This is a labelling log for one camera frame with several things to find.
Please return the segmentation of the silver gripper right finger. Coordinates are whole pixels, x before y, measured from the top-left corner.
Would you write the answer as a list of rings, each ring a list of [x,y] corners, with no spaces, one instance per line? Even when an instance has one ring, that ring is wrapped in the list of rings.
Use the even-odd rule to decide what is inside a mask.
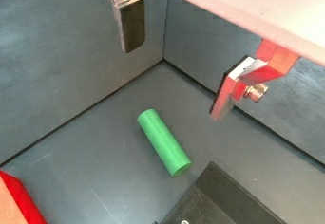
[[[263,83],[286,76],[298,59],[295,52],[262,39],[255,57],[245,56],[223,74],[211,117],[219,121],[245,98],[257,103],[267,91]]]

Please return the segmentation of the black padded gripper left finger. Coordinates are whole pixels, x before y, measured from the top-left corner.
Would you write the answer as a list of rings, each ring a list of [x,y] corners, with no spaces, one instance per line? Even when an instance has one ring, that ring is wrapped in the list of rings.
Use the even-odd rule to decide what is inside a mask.
[[[130,53],[144,42],[144,0],[111,0],[122,50]]]

